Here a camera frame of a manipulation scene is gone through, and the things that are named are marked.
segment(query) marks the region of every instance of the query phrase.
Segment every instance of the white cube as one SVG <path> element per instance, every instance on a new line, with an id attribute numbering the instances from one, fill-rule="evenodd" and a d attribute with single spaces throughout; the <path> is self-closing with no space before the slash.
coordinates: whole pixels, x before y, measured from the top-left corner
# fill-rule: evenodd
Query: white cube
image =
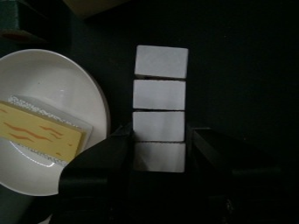
<path id="1" fill-rule="evenodd" d="M 188 49 L 139 45 L 136 48 L 135 74 L 168 79 L 186 79 Z"/>
<path id="2" fill-rule="evenodd" d="M 184 154 L 184 143 L 136 143 L 135 169 L 150 172 L 183 172 Z"/>
<path id="3" fill-rule="evenodd" d="M 135 109 L 184 110 L 184 96 L 184 81 L 135 80 Z"/>
<path id="4" fill-rule="evenodd" d="M 184 112 L 135 112 L 136 141 L 183 142 Z"/>

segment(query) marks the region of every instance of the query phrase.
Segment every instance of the black object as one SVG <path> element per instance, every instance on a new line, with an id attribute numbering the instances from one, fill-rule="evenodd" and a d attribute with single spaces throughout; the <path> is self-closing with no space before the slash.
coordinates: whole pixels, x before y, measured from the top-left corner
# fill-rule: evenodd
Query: black object
<path id="1" fill-rule="evenodd" d="M 190 128 L 188 142 L 191 179 L 207 186 L 215 223 L 295 223 L 277 161 L 210 128 Z"/>
<path id="2" fill-rule="evenodd" d="M 128 124 L 64 168 L 59 186 L 60 203 L 51 224 L 87 223 L 87 220 L 95 223 L 118 219 L 126 221 L 123 209 L 118 207 L 128 186 L 131 135 L 132 127 Z"/>

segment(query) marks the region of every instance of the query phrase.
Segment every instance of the dark surface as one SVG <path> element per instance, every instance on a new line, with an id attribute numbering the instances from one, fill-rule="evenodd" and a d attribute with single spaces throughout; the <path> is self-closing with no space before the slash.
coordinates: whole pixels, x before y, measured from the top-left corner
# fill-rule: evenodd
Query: dark surface
<path id="1" fill-rule="evenodd" d="M 115 130 L 132 120 L 136 46 L 187 47 L 187 123 L 270 154 L 298 201 L 298 2 L 135 0 L 86 21 L 59 0 L 50 11 L 51 43 L 2 41 L 0 56 L 43 48 L 75 60 L 103 88 Z"/>

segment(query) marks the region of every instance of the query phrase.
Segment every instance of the block stack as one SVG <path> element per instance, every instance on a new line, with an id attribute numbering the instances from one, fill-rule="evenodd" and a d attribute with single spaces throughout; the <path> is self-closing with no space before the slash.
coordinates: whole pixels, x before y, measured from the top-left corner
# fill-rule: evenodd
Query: block stack
<path id="1" fill-rule="evenodd" d="M 135 59 L 135 169 L 184 171 L 188 49 L 139 45 Z"/>

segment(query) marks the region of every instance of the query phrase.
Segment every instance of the white plate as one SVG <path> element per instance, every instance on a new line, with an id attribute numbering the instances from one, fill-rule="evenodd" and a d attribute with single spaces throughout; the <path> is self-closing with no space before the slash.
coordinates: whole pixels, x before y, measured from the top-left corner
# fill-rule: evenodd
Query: white plate
<path id="1" fill-rule="evenodd" d="M 38 98 L 94 127 L 87 148 L 108 135 L 108 105 L 99 85 L 68 58 L 44 50 L 14 52 L 0 59 L 0 100 Z M 0 183 L 32 196 L 59 192 L 63 167 L 0 138 Z"/>

